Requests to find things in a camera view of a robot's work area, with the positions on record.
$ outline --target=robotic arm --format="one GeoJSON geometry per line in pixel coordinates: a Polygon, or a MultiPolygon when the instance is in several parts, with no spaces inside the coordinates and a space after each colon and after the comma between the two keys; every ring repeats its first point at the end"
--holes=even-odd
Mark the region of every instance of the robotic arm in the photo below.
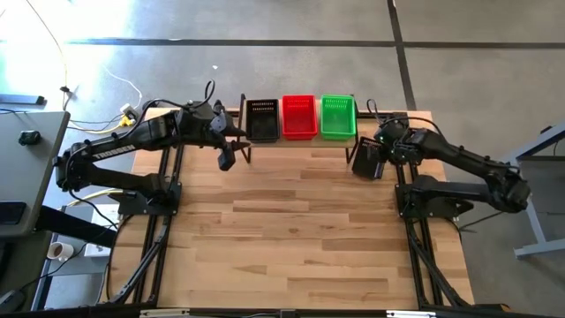
{"type": "MultiPolygon", "coordinates": [[[[436,198],[455,200],[457,205],[465,206],[465,211],[469,210],[470,203],[462,200],[483,201],[509,213],[520,212],[527,206],[530,187],[520,177],[517,167],[474,154],[463,146],[451,145],[437,132],[410,128],[406,121],[397,119],[380,125],[374,137],[381,145],[380,157],[392,163],[419,165],[423,159],[438,159],[485,180],[483,185],[477,185],[440,182],[430,176],[418,176],[411,185],[401,189],[401,195],[404,202],[420,210],[428,203],[438,204],[439,200],[433,202],[436,198]]],[[[465,211],[459,210],[447,216],[457,216],[465,211]]]]}
{"type": "Polygon", "coordinates": [[[221,149],[220,169],[229,170],[236,161],[234,152],[249,146],[245,142],[226,141],[226,137],[238,136],[245,136],[245,132],[233,125],[233,119],[219,101],[214,107],[205,103],[182,108],[139,121],[129,132],[73,144],[54,162],[56,182],[64,191],[78,191],[90,185],[108,186],[135,191],[148,201],[164,202],[170,196],[170,185],[163,176],[156,173],[137,176],[98,168],[94,163],[140,149],[155,151],[194,145],[221,149]]]}

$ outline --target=concrete floor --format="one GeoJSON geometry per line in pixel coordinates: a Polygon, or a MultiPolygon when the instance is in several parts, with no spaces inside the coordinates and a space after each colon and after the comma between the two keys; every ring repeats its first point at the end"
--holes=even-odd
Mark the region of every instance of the concrete floor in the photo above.
{"type": "MultiPolygon", "coordinates": [[[[110,1],[33,3],[61,39],[393,40],[386,0],[123,0],[111,1],[112,11],[107,9],[110,1]]],[[[406,41],[565,41],[563,1],[395,3],[406,41]]],[[[60,109],[61,61],[25,3],[8,2],[8,11],[0,18],[0,39],[9,40],[0,44],[1,90],[41,93],[49,98],[47,109],[60,109]],[[16,27],[21,25],[26,26],[24,31],[16,27]]],[[[206,81],[213,78],[215,97],[233,106],[240,93],[251,98],[336,93],[355,94],[359,101],[375,98],[384,110],[406,109],[393,48],[74,45],[64,51],[69,87],[78,86],[69,104],[74,119],[107,119],[124,103],[137,103],[137,93],[112,79],[102,65],[132,80],[144,100],[199,99],[206,81]]],[[[407,49],[406,56],[418,109],[431,110],[452,143],[498,157],[565,119],[565,50],[407,49]]],[[[69,131],[64,148],[86,137],[69,131]]],[[[565,155],[565,145],[558,154],[565,155]]],[[[110,159],[103,166],[129,170],[132,156],[110,159]]],[[[446,171],[451,180],[473,180],[451,167],[446,171]]],[[[54,186],[49,188],[49,205],[69,200],[54,186]]],[[[492,212],[479,205],[462,223],[492,212]]],[[[565,229],[565,217],[552,220],[565,229]]],[[[565,252],[523,261],[514,257],[513,248],[534,242],[525,214],[497,216],[474,229],[478,234],[463,235],[463,248],[477,302],[506,303],[524,313],[565,315],[565,252]]],[[[93,303],[99,287],[99,277],[57,278],[48,307],[93,303]]]]}

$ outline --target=basket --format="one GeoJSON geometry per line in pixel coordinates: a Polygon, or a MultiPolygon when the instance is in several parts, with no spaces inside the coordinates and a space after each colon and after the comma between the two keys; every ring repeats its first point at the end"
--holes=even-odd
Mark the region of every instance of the basket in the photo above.
{"type": "Polygon", "coordinates": [[[310,140],[318,134],[316,97],[285,95],[282,97],[282,135],[287,140],[310,140]]]}
{"type": "Polygon", "coordinates": [[[279,129],[279,101],[254,100],[246,101],[245,130],[247,139],[253,143],[277,141],[281,134],[279,129]]]}
{"type": "Polygon", "coordinates": [[[384,163],[380,162],[379,143],[366,137],[361,137],[355,160],[353,161],[353,174],[371,180],[380,179],[384,163]]]}
{"type": "Polygon", "coordinates": [[[321,135],[327,140],[347,140],[357,134],[355,99],[347,95],[321,97],[321,135]]]}

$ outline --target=white cable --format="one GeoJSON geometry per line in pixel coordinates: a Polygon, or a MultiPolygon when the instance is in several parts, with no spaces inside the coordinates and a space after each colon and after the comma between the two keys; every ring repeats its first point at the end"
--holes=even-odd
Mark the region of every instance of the white cable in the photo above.
{"type": "Polygon", "coordinates": [[[132,86],[133,89],[135,89],[135,90],[139,93],[138,104],[134,107],[134,109],[136,110],[136,109],[139,107],[139,105],[141,104],[141,99],[143,98],[143,94],[141,93],[141,91],[140,91],[137,87],[135,87],[135,85],[133,85],[133,83],[131,83],[129,80],[127,80],[127,79],[122,79],[121,77],[115,75],[114,73],[110,72],[109,69],[106,68],[106,66],[104,66],[104,65],[103,65],[102,67],[104,68],[104,71],[106,71],[106,73],[107,73],[109,76],[113,77],[113,78],[116,79],[116,80],[121,80],[121,81],[123,81],[123,82],[125,82],[125,83],[130,84],[130,86],[132,86]]]}

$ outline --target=red basket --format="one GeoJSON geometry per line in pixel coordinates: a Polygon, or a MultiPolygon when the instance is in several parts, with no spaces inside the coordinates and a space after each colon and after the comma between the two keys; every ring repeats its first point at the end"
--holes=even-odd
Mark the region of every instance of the red basket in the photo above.
{"type": "Polygon", "coordinates": [[[287,140],[310,140],[317,134],[316,96],[283,96],[282,135],[287,140]]]}

